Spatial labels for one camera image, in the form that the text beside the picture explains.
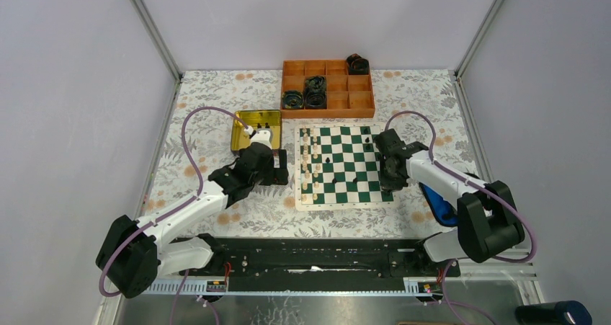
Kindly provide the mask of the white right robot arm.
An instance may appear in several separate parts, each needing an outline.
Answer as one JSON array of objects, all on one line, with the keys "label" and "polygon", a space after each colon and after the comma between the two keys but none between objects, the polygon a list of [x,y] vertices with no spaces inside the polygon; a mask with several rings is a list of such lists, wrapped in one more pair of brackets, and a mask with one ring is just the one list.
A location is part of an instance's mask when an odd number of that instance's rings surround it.
[{"label": "white right robot arm", "polygon": [[389,129],[373,138],[380,152],[380,188],[392,193],[418,183],[434,218],[449,231],[419,243],[414,269],[433,275],[442,262],[469,258],[485,262],[525,239],[525,229],[507,209],[513,203],[505,183],[486,183],[431,157],[423,143],[403,142]]}]

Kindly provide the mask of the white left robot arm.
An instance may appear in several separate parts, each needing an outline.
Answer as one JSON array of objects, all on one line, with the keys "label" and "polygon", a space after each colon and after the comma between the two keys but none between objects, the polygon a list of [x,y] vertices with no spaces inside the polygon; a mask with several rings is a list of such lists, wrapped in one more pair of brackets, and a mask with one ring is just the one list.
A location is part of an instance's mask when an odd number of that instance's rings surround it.
[{"label": "white left robot arm", "polygon": [[105,280],[117,288],[116,295],[134,298],[157,277],[183,270],[200,269],[215,275],[223,268],[223,250],[213,245],[208,234],[190,239],[178,236],[195,223],[215,215],[246,198],[258,185],[288,183],[287,152],[273,151],[252,143],[236,160],[212,172],[195,191],[177,204],[151,215],[115,219],[95,260],[101,269],[99,291],[107,297]]}]

